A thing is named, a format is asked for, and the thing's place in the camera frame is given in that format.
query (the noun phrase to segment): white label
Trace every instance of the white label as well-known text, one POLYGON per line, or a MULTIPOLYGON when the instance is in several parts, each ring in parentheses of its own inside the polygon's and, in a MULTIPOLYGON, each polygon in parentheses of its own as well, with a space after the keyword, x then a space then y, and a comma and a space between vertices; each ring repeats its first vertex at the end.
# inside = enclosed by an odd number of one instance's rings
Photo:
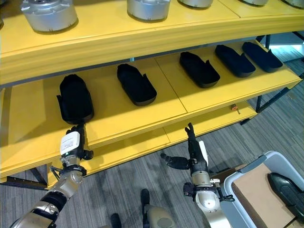
POLYGON ((63 155, 79 146, 80 134, 78 132, 71 132, 66 134, 61 139, 60 154, 63 155))
POLYGON ((205 147, 205 144, 203 141, 199 141, 199 147, 200 147, 201 153, 203 154, 203 157, 206 160, 207 165, 208 165, 208 155, 207 155, 206 147, 205 147))

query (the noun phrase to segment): brown cardboard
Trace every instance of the brown cardboard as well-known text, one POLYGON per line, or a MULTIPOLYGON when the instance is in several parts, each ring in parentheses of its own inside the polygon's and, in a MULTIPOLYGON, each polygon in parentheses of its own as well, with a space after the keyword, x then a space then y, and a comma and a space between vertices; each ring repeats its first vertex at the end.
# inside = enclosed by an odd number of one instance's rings
POLYGON ((268 173, 261 164, 235 180, 232 189, 258 228, 284 228, 294 215, 272 191, 268 173))

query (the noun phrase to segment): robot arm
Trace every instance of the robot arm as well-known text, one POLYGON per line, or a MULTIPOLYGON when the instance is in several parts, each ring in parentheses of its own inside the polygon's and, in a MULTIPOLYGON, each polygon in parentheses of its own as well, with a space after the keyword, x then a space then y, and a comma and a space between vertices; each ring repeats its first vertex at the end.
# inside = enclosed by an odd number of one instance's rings
POLYGON ((61 161, 63 169, 59 171, 58 182, 46 195, 22 218, 15 221, 10 228, 55 228, 55 221, 67 203, 77 192, 86 175, 84 167, 80 166, 81 159, 89 160, 93 151, 84 150, 84 125, 72 127, 61 140, 61 161))
POLYGON ((205 214, 211 228, 231 228, 229 221, 221 210, 221 201, 233 202, 232 195, 223 196, 219 186, 219 179, 210 179, 208 162, 200 149, 200 144, 195 139, 193 126, 188 124, 185 128, 188 134, 188 150, 190 159, 183 157, 170 157, 161 154, 167 165, 180 170, 190 169, 192 183, 185 183, 184 195, 191 196, 198 207, 205 214))

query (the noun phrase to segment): gray carpet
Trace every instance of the gray carpet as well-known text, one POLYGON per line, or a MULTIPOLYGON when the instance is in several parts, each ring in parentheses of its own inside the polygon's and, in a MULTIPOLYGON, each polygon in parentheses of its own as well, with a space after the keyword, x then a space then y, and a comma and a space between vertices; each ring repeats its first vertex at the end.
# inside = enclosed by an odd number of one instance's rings
MULTIPOLYGON (((304 72, 301 61, 288 65, 298 75, 304 72)), ((263 102, 273 94, 263 96, 263 102)), ((304 83, 247 124, 234 124, 198 139, 205 142, 209 167, 213 171, 252 162, 259 155, 274 150, 282 153, 304 176, 304 83)), ((171 156, 188 156, 186 142, 162 151, 171 156)), ((124 228, 140 228, 140 191, 147 188, 151 204, 168 209, 178 227, 207 228, 192 199, 182 193, 183 184, 190 181, 189 171, 167 167, 160 160, 162 151, 86 177, 78 193, 61 212, 58 227, 101 228, 109 224, 111 214, 117 212, 124 228)), ((17 176, 32 179, 29 171, 17 176)), ((39 190, 0 186, 1 227, 9 227, 44 194, 39 190)))

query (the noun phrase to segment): shelf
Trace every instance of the shelf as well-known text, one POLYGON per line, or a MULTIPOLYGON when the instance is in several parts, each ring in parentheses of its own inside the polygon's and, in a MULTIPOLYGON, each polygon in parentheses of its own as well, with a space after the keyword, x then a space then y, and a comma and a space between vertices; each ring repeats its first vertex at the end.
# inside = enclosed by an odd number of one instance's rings
MULTIPOLYGON (((81 165, 85 167, 87 174, 90 175, 159 150, 159 148, 165 147, 168 143, 169 140, 164 129, 160 128, 96 148, 94 149, 94 158, 89 161, 82 160, 81 165)), ((52 165, 55 167, 62 167, 59 158, 56 159, 52 165)), ((56 182, 55 176, 49 169, 47 177, 49 186, 56 182)))
POLYGON ((232 111, 231 107, 228 106, 186 121, 165 126, 164 130, 171 143, 178 143, 187 139, 184 128, 189 122, 194 126, 195 135, 199 136, 247 118, 251 119, 257 115, 255 110, 246 101, 237 103, 237 106, 240 114, 237 111, 232 111))
MULTIPOLYGON (((241 43, 230 46, 240 51, 241 43)), ((281 87, 294 86, 300 81, 285 67, 272 74, 258 69, 249 78, 237 78, 214 56, 213 50, 214 47, 207 47, 192 51, 204 60, 209 58, 221 75, 219 82, 208 89, 196 87, 185 75, 178 63, 179 54, 130 63, 142 74, 147 74, 158 93, 156 100, 144 107, 133 105, 125 94, 116 76, 117 65, 77 72, 91 93, 95 110, 94 118, 85 126, 90 149, 188 121, 281 87)), ((64 76, 8 87, 1 94, 0 178, 60 157, 60 140, 71 128, 62 120, 56 98, 64 76)), ((228 110, 218 112, 223 116, 228 110)), ((214 127, 206 122, 207 128, 212 130, 240 121, 245 113, 237 115, 230 111, 227 117, 221 117, 222 125, 215 125, 210 120, 214 127)))
MULTIPOLYGON (((90 91, 94 118, 85 126, 90 148, 160 128, 186 113, 153 58, 131 65, 146 73, 155 101, 137 107, 117 79, 117 65, 77 72, 90 91)), ((56 95, 64 76, 6 88, 1 121, 1 176, 46 164, 59 157, 59 144, 71 125, 60 114, 56 95)))
POLYGON ((304 10, 298 9, 284 3, 282 0, 269 0, 264 6, 258 7, 240 0, 219 0, 233 12, 242 18, 246 17, 264 17, 276 15, 303 15, 304 10))
MULTIPOLYGON (((81 165, 87 169, 87 174, 90 175, 186 140, 187 134, 184 131, 184 127, 189 122, 193 123, 195 133, 198 136, 256 115, 256 112, 247 102, 241 102, 237 105, 241 114, 238 114, 237 111, 231 111, 230 107, 225 107, 166 126, 164 129, 161 128, 96 148, 94 150, 94 158, 89 161, 81 161, 81 165)), ((52 162, 52 165, 62 167, 59 159, 52 162)), ((48 186, 51 187, 55 183, 55 176, 49 171, 48 186)))
POLYGON ((79 24, 55 35, 35 33, 19 10, 20 0, 11 0, 1 8, 0 85, 195 45, 304 28, 304 14, 274 13, 243 19, 218 0, 205 10, 190 9, 173 0, 168 18, 159 23, 130 18, 125 0, 74 3, 79 24))
MULTIPOLYGON (((239 54, 243 53, 241 50, 243 42, 225 45, 232 47, 239 54)), ((179 64, 179 53, 156 58, 156 61, 187 112, 209 112, 279 88, 295 86, 301 81, 301 79, 286 66, 270 74, 264 72, 254 63, 256 71, 250 77, 238 78, 218 59, 214 50, 215 46, 190 51, 201 57, 204 61, 209 59, 212 66, 220 75, 219 82, 208 89, 197 87, 187 76, 179 64)))

